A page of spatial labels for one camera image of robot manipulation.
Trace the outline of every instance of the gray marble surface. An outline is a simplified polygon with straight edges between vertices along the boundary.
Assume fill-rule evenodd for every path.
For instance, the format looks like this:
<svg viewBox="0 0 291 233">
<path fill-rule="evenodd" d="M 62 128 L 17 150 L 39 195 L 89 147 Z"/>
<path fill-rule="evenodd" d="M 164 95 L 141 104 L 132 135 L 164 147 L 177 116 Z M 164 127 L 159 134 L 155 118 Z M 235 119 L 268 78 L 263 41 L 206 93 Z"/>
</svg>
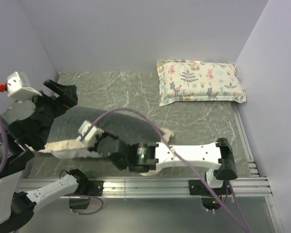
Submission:
<svg viewBox="0 0 291 233">
<path fill-rule="evenodd" d="M 250 175 L 244 148 L 230 102 L 175 102 L 159 106 L 159 78 L 156 72 L 84 72 L 61 73 L 58 83 L 75 84 L 79 105 L 110 110 L 135 109 L 157 124 L 175 133 L 171 144 L 207 144 L 225 137 L 232 145 L 239 176 Z M 63 169 L 79 168 L 89 177 L 136 176 L 119 171 L 109 161 L 100 159 L 60 160 L 50 154 L 38 154 L 31 177 L 58 177 Z M 157 176 L 191 176 L 186 167 L 163 169 Z"/>
</svg>

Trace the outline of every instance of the metal extrusion bar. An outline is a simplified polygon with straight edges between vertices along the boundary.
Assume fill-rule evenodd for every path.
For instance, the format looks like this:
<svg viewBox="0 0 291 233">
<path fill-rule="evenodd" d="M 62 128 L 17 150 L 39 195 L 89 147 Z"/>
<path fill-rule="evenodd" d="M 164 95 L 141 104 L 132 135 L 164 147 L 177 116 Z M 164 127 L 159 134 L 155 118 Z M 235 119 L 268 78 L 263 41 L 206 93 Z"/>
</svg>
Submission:
<svg viewBox="0 0 291 233">
<path fill-rule="evenodd" d="M 104 181 L 103 198 L 189 198 L 189 178 L 99 178 Z M 29 191 L 48 185 L 56 179 L 24 179 L 19 190 Z M 267 178 L 238 178 L 232 181 L 237 197 L 271 197 Z"/>
<path fill-rule="evenodd" d="M 247 160 L 254 160 L 253 156 L 252 156 L 252 152 L 251 152 L 250 146 L 249 146 L 248 138 L 247 138 L 246 132 L 244 130 L 242 118 L 241 118 L 241 115 L 239 113 L 239 109 L 237 107 L 237 104 L 232 102 L 231 105 L 232 105 L 232 109 L 233 109 L 233 112 L 234 112 L 234 117 L 235 117 L 235 120 L 236 120 L 236 124 L 237 124 L 237 128 L 238 128 L 239 134 L 241 136 L 242 145 L 243 145 Z"/>
<path fill-rule="evenodd" d="M 278 210 L 275 205 L 275 201 L 273 197 L 265 197 L 266 204 L 268 207 L 268 211 L 270 212 L 270 216 L 272 219 L 272 223 L 275 229 L 275 233 L 284 233 L 283 225 L 281 219 L 279 217 Z"/>
</svg>

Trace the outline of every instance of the purple cable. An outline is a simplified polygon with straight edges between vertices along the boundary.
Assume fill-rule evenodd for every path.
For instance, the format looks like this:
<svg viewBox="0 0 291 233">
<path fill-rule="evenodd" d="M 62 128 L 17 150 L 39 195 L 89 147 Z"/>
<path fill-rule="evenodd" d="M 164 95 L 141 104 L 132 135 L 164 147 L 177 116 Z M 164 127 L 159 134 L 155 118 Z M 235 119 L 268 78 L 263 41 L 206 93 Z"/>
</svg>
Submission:
<svg viewBox="0 0 291 233">
<path fill-rule="evenodd" d="M 235 204 L 236 204 L 236 206 L 237 206 L 237 208 L 238 208 L 239 213 L 241 214 L 242 220 L 243 220 L 244 224 L 246 225 L 246 227 L 247 227 L 247 229 L 248 229 L 248 232 L 251 233 L 252 231 L 251 231 L 251 229 L 250 229 L 250 227 L 249 227 L 249 224 L 248 224 L 246 218 L 244 217 L 243 212 L 240 210 L 241 207 L 240 207 L 240 205 L 239 205 L 239 203 L 238 203 L 238 201 L 237 201 L 237 199 L 236 199 L 235 192 L 234 192 L 234 190 L 233 190 L 233 187 L 232 187 L 232 185 L 231 185 L 231 182 L 228 181 L 227 183 L 228 183 L 228 185 L 229 185 L 229 187 L 230 187 L 230 189 L 231 189 L 231 192 L 232 192 L 232 195 L 233 195 L 233 198 L 234 198 Z"/>
<path fill-rule="evenodd" d="M 228 207 L 218 198 L 218 196 L 215 194 L 215 192 L 213 191 L 213 189 L 207 184 L 207 182 L 204 180 L 204 178 L 202 177 L 201 174 L 199 174 L 198 171 L 195 170 L 195 168 L 185 159 L 183 159 L 169 144 L 168 142 L 164 139 L 161 131 L 156 127 L 156 125 L 154 123 L 152 123 L 152 121 L 150 121 L 146 116 L 144 116 L 143 114 L 139 113 L 136 110 L 133 109 L 128 109 L 128 108 L 117 108 L 117 109 L 113 109 L 110 111 L 107 111 L 105 113 L 103 113 L 102 115 L 100 115 L 93 123 L 92 125 L 89 127 L 89 129 L 85 132 L 85 134 L 83 136 L 81 136 L 81 140 L 83 140 L 87 134 L 90 132 L 90 130 L 97 125 L 97 123 L 103 119 L 104 117 L 110 115 L 111 113 L 114 112 L 119 112 L 119 111 L 127 111 L 127 112 L 132 112 L 135 113 L 136 115 L 138 115 L 139 117 L 143 118 L 144 120 L 146 120 L 151 126 L 152 128 L 155 130 L 155 132 L 160 136 L 162 142 L 167 146 L 167 148 L 180 160 L 183 162 L 183 164 L 187 167 L 189 167 L 192 172 L 200 179 L 200 181 L 203 183 L 203 185 L 206 187 L 206 189 L 211 193 L 211 195 L 214 197 L 214 199 L 221 205 L 221 207 L 223 209 L 225 209 L 225 211 L 241 226 L 241 228 L 247 232 L 247 233 L 251 233 L 248 231 L 248 229 L 246 228 L 245 225 L 243 225 L 243 223 L 228 209 Z"/>
<path fill-rule="evenodd" d="M 3 143 L 3 158 L 0 163 L 0 173 L 1 173 L 8 159 L 8 138 L 7 138 L 7 135 L 6 135 L 2 120 L 1 120 L 1 116 L 0 116 L 0 131 L 1 131 L 2 143 Z"/>
<path fill-rule="evenodd" d="M 104 204 L 104 202 L 103 202 L 103 200 L 102 200 L 101 198 L 99 198 L 99 197 L 95 197 L 95 196 L 86 196 L 86 195 L 73 195 L 73 194 L 70 194 L 70 195 L 68 195 L 68 196 L 70 196 L 70 197 L 80 197 L 80 198 L 90 198 L 90 199 L 94 198 L 94 199 L 97 199 L 98 201 L 101 202 L 101 206 L 100 206 L 97 210 L 95 210 L 95 211 L 93 211 L 93 212 L 90 212 L 90 213 L 80 213 L 80 212 L 78 212 L 78 211 L 76 211 L 76 210 L 72 210 L 72 212 L 74 212 L 74 213 L 76 213 L 76 214 L 78 214 L 78 215 L 93 215 L 93 214 L 96 214 L 97 212 L 99 212 L 99 211 L 103 208 L 103 204 Z"/>
</svg>

